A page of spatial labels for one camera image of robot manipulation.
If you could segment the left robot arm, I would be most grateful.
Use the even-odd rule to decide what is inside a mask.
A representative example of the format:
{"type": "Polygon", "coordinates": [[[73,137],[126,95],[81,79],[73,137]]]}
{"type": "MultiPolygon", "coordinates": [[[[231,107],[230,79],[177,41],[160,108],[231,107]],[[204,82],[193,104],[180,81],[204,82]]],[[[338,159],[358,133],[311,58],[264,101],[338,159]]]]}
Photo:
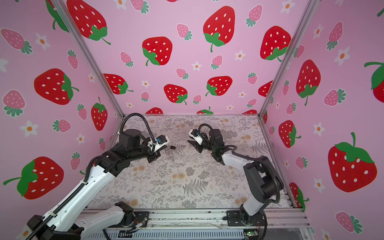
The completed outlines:
{"type": "Polygon", "coordinates": [[[141,131],[128,129],[120,132],[119,142],[110,150],[92,159],[85,178],[58,205],[43,216],[35,215],[28,221],[31,233],[28,240],[85,240],[110,226],[128,226],[134,221],[133,209],[124,202],[80,218],[91,200],[132,161],[147,159],[153,162],[169,144],[168,136],[145,138],[141,131]]]}

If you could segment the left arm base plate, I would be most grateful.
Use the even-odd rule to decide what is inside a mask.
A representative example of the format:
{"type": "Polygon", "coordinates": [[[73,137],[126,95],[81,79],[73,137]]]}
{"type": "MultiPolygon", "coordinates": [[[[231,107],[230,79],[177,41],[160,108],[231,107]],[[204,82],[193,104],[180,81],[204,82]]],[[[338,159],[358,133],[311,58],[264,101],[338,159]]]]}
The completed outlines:
{"type": "Polygon", "coordinates": [[[135,211],[129,214],[125,214],[123,220],[116,224],[111,225],[109,228],[129,228],[133,229],[137,225],[142,224],[141,228],[145,228],[148,224],[150,212],[135,211]]]}

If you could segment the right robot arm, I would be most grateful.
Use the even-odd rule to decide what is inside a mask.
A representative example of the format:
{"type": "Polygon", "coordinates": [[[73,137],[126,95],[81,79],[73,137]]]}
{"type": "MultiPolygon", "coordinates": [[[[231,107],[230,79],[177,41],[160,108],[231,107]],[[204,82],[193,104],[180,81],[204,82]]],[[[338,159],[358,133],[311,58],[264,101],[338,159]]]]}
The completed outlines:
{"type": "Polygon", "coordinates": [[[278,204],[284,183],[268,157],[252,158],[236,152],[237,146],[225,145],[219,129],[210,129],[208,134],[201,129],[189,132],[188,141],[201,153],[211,151],[214,160],[243,172],[251,191],[251,196],[240,206],[240,216],[234,217],[244,225],[250,226],[264,215],[270,204],[278,204]]]}

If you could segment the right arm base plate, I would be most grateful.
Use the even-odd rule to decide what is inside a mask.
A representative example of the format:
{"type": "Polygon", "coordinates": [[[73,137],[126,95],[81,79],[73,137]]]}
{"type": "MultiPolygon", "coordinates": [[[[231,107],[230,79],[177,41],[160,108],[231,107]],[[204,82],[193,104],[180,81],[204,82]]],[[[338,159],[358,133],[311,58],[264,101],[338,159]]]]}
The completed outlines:
{"type": "Polygon", "coordinates": [[[265,227],[268,225],[265,212],[249,216],[245,211],[227,211],[223,217],[229,227],[265,227]]]}

